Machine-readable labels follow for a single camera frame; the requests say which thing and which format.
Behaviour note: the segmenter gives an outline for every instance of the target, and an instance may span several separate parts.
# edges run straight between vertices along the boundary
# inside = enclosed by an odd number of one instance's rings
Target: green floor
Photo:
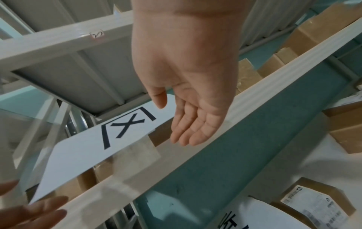
[[[247,57],[260,67],[285,37]],[[136,200],[149,229],[202,229],[341,91],[321,63]]]

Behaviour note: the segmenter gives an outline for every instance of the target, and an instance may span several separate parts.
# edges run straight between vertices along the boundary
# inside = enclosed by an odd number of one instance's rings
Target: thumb
[[[146,86],[146,90],[150,95],[152,101],[156,104],[159,109],[162,109],[167,104],[167,94],[165,88],[158,88],[153,86]]]

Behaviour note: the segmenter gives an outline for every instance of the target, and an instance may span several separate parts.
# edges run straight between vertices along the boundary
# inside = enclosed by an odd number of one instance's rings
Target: hand
[[[203,143],[222,125],[235,96],[248,2],[133,0],[133,64],[159,108],[165,87],[173,88],[173,143]]]
[[[9,192],[17,184],[18,181],[0,184],[0,196]],[[62,196],[38,201],[32,205],[0,209],[0,228],[50,229],[66,216],[67,211],[57,209],[67,201],[68,197]]]

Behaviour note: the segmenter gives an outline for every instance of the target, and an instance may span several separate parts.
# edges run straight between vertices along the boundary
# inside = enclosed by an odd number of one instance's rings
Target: teal floor
[[[244,54],[260,67],[281,37]],[[347,84],[321,63],[136,200],[149,229],[202,229]]]

